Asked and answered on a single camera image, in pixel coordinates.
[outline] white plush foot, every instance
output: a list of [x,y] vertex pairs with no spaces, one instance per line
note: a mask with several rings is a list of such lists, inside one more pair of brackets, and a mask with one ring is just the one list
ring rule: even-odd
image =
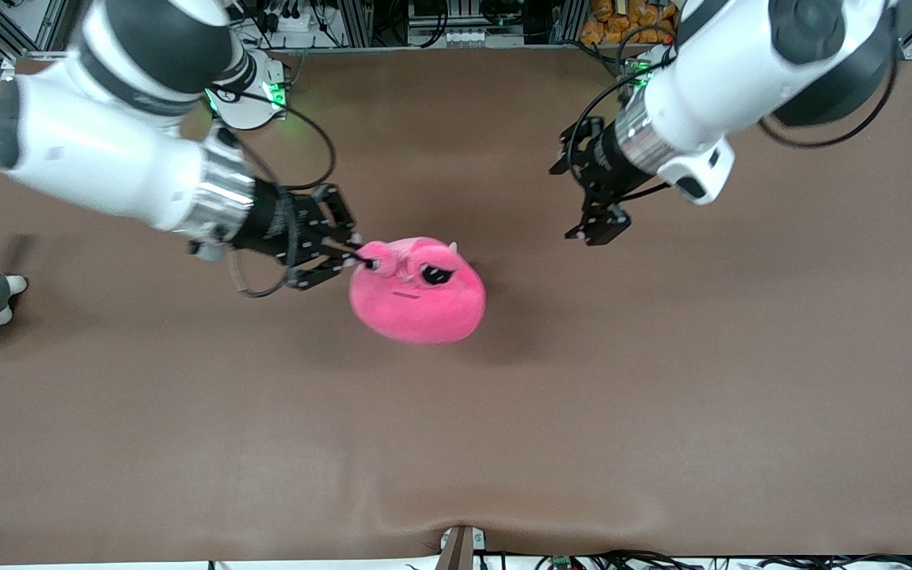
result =
[[6,281],[9,282],[10,295],[20,295],[23,291],[26,291],[26,279],[23,279],[20,275],[10,275],[6,277]]
[[0,327],[10,321],[12,321],[12,310],[11,308],[6,307],[4,310],[0,311]]

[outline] plush toy eye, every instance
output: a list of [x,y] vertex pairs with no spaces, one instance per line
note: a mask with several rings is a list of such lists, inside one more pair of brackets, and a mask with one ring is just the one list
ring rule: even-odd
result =
[[452,277],[454,271],[446,271],[444,269],[439,269],[430,264],[423,264],[420,266],[420,275],[424,277],[424,281],[428,285],[442,285],[446,281],[449,281],[449,278]]

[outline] plush toy head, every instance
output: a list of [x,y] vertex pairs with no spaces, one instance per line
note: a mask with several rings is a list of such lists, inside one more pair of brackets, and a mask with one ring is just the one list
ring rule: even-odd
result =
[[485,285],[455,243],[371,241],[358,255],[370,267],[358,266],[351,277],[351,307],[380,335],[419,345],[453,343],[485,316]]

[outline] robotic arm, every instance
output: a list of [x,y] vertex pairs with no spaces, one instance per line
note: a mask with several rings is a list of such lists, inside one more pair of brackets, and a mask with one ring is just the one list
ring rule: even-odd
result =
[[240,97],[263,93],[268,57],[258,53],[258,63],[244,50],[217,2],[100,0],[77,36],[64,60],[1,89],[6,176],[182,234],[203,259],[218,259],[226,246],[275,257],[293,288],[354,262],[355,223],[336,187],[302,194],[261,180],[220,122],[202,142],[178,137],[181,119],[214,82],[218,93],[238,97],[224,101],[228,115],[254,120],[258,105],[268,113],[261,124],[278,111],[265,98]]
[[677,58],[611,125],[580,118],[562,134],[551,173],[575,169],[587,193],[582,221],[566,238],[604,245],[617,237],[631,224],[620,203],[654,176],[689,202],[709,204],[734,165],[728,133],[769,115],[789,126],[843,118],[868,100],[893,60],[896,0],[683,4]]

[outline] brown tabletop surface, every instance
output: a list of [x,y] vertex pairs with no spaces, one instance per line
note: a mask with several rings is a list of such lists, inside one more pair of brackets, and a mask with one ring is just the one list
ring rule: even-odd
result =
[[[30,278],[0,329],[0,563],[420,556],[456,523],[539,553],[912,553],[912,64],[854,140],[749,129],[712,206],[661,192],[586,249],[547,169],[604,73],[305,64],[362,234],[481,268],[488,316],[444,348],[364,328],[347,278],[248,300],[179,237],[0,176],[0,268]],[[325,165],[296,120],[247,140],[284,184]]]

